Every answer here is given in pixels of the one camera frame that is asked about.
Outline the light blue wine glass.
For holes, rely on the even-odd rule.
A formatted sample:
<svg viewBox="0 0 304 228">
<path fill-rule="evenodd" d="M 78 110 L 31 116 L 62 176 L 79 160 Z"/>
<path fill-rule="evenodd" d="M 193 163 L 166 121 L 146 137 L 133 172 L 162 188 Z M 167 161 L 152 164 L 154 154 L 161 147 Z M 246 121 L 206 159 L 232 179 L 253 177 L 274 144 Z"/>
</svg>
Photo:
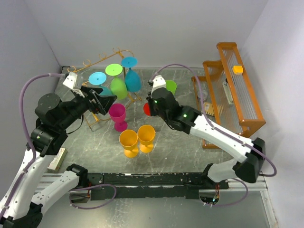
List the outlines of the light blue wine glass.
<svg viewBox="0 0 304 228">
<path fill-rule="evenodd" d="M 109 88 L 102 86 L 102 84 L 106 81 L 107 76 L 103 72 L 94 72 L 91 74 L 88 78 L 88 81 L 90 84 L 99 86 L 99 88 L 102 89 L 102 92 L 100 92 L 100 95 L 112 95 L 112 92 Z"/>
</svg>

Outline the green wine glass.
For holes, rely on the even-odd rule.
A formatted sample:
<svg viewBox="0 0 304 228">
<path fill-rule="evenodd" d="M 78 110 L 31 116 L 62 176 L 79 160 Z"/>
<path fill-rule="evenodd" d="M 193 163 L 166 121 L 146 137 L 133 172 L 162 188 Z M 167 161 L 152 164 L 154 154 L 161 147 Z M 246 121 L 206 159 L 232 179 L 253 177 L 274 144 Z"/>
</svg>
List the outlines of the green wine glass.
<svg viewBox="0 0 304 228">
<path fill-rule="evenodd" d="M 173 80 L 166 80 L 166 88 L 170 91 L 173 95 L 175 95 L 177 84 Z"/>
<path fill-rule="evenodd" d="M 115 96 L 117 96 L 118 100 L 122 100 L 128 96 L 125 82 L 118 77 L 122 71 L 123 67 L 117 63 L 110 64 L 105 69 L 107 75 L 113 76 L 110 84 L 110 90 Z"/>
</svg>

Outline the magenta wine glass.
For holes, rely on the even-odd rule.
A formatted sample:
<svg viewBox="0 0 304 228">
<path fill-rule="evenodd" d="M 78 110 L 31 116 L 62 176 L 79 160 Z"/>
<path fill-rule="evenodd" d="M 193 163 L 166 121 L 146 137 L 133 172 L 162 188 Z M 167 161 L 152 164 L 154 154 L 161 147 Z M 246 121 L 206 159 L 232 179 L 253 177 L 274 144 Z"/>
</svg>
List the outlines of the magenta wine glass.
<svg viewBox="0 0 304 228">
<path fill-rule="evenodd" d="M 109 110 L 109 115 L 114 121 L 114 128 L 118 132 L 123 132 L 127 129 L 128 124 L 125 121 L 126 108 L 124 105 L 116 103 L 113 104 Z"/>
</svg>

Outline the dark blue wine glass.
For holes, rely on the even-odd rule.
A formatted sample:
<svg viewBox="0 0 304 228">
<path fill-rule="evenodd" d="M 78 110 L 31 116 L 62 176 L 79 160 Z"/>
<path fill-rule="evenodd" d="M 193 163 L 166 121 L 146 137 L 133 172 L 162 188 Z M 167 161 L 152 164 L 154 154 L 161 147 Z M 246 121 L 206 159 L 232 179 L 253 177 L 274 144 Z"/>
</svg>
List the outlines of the dark blue wine glass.
<svg viewBox="0 0 304 228">
<path fill-rule="evenodd" d="M 137 59 L 135 57 L 125 57 L 122 59 L 121 65 L 129 69 L 125 76 L 127 90 L 132 93 L 138 92 L 141 89 L 141 80 L 138 74 L 132 70 L 137 65 Z"/>
</svg>

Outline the red wine glass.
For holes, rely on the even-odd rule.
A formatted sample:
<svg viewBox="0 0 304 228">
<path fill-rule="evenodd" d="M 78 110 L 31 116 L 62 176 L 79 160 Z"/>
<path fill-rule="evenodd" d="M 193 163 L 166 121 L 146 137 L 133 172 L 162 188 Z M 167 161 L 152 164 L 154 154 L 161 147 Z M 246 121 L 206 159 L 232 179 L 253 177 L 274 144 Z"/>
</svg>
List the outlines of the red wine glass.
<svg viewBox="0 0 304 228">
<path fill-rule="evenodd" d="M 144 111 L 144 113 L 145 113 L 147 116 L 151 116 L 151 111 L 150 111 L 149 103 L 146 103 L 146 104 L 143 106 L 143 111 Z"/>
</svg>

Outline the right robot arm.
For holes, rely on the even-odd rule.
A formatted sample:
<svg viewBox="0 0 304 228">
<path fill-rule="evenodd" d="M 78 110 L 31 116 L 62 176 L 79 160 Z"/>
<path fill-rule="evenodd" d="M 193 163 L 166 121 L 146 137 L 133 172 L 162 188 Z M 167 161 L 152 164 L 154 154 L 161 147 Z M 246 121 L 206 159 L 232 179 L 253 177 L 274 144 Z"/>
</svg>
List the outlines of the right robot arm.
<svg viewBox="0 0 304 228">
<path fill-rule="evenodd" d="M 265 160 L 264 140 L 251 140 L 235 134 L 211 121 L 197 109 L 179 105 L 166 88 L 149 92 L 147 101 L 151 115 L 161 117 L 171 129 L 206 139 L 233 157 L 226 162 L 207 165 L 201 178 L 205 188 L 212 189 L 217 183 L 232 178 L 247 183 L 257 181 Z"/>
</svg>

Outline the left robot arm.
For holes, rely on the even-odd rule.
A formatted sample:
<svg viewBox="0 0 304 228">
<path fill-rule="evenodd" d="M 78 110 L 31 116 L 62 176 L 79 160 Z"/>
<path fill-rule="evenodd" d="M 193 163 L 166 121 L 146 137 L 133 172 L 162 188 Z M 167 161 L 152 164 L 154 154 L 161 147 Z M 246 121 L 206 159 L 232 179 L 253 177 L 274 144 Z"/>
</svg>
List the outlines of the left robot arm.
<svg viewBox="0 0 304 228">
<path fill-rule="evenodd" d="M 36 228 L 43 215 L 71 190 L 89 190 L 88 170 L 72 164 L 52 184 L 36 193 L 49 164 L 68 137 L 67 128 L 86 111 L 106 115 L 116 101 L 115 95 L 101 95 L 101 88 L 82 88 L 84 96 L 75 95 L 63 102 L 54 93 L 42 96 L 35 109 L 36 128 L 18 174 L 0 202 L 0 223 L 4 228 Z"/>
</svg>

